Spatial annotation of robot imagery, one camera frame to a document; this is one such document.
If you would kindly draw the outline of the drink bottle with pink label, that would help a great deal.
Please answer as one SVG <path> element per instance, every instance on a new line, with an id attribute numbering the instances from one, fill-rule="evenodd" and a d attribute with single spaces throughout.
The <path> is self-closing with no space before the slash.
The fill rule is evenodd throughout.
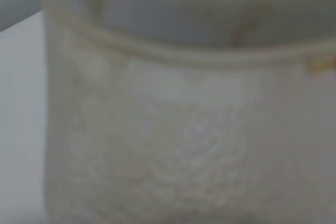
<path id="1" fill-rule="evenodd" d="M 43 0 L 50 223 L 335 223 L 335 0 Z"/>

